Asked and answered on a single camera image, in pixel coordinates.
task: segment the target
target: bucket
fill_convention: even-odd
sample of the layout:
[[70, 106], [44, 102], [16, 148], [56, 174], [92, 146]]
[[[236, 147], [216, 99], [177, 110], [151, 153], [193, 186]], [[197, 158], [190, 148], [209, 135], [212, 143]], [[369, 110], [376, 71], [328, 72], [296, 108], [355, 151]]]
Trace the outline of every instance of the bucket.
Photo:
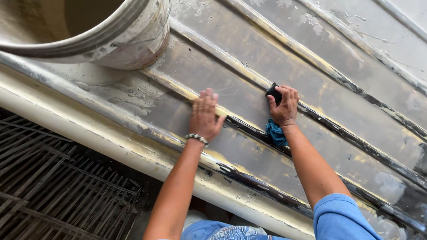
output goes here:
[[133, 70], [161, 55], [170, 0], [0, 0], [0, 51]]

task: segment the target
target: person's right hand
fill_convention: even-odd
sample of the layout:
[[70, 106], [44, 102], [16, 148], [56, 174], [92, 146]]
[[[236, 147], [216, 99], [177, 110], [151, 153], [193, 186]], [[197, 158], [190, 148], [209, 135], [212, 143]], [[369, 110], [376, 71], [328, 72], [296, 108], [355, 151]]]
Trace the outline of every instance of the person's right hand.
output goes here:
[[286, 85], [280, 85], [275, 90], [282, 94], [282, 101], [277, 106], [274, 97], [267, 96], [271, 118], [279, 127], [296, 125], [296, 106], [299, 102], [298, 91]]

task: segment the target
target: hand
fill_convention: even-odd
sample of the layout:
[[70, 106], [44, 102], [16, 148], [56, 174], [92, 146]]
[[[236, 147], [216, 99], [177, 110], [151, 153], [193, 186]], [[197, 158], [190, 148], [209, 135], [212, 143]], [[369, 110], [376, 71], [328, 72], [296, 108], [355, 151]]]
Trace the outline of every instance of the hand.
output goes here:
[[268, 95], [271, 117], [279, 127], [296, 125], [296, 106], [299, 102], [298, 91], [286, 86], [280, 85], [275, 88], [282, 94], [282, 101], [279, 106], [273, 96]]
[[193, 112], [190, 118], [190, 133], [199, 134], [209, 143], [219, 134], [225, 116], [215, 121], [215, 106], [218, 94], [212, 94], [208, 88], [200, 92], [200, 97], [193, 101]]

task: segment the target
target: shirt sleeve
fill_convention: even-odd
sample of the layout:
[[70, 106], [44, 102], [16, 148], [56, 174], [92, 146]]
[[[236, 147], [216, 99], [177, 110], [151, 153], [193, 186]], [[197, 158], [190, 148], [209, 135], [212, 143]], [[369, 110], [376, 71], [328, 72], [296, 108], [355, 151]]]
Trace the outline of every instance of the shirt sleeve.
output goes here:
[[382, 240], [349, 196], [334, 193], [314, 206], [314, 234], [317, 240]]

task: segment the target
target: wet surface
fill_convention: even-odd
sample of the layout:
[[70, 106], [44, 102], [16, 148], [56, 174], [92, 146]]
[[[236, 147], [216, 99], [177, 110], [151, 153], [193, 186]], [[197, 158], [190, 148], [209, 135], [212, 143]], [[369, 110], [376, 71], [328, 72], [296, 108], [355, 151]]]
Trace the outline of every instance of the wet surface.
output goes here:
[[[258, 12], [261, 22], [246, 19], [227, 1], [172, 1], [168, 47], [145, 70], [44, 64], [6, 55], [2, 62], [176, 151], [182, 150], [187, 134], [191, 100], [213, 88], [220, 96], [219, 112], [231, 123], [205, 150], [215, 160], [208, 166], [313, 217], [289, 150], [270, 146], [264, 132], [269, 118], [266, 87], [271, 82], [290, 85], [301, 96], [298, 125], [357, 196], [374, 229], [384, 239], [423, 239], [426, 139], [393, 114], [427, 129], [427, 97], [296, 0], [234, 2]], [[335, 14], [347, 6], [314, 4], [333, 6]], [[354, 9], [340, 16], [348, 24], [370, 21]], [[273, 37], [263, 28], [271, 24], [287, 38]], [[394, 112], [340, 85], [303, 53], [289, 48], [289, 38]], [[400, 46], [391, 38], [378, 41]]]

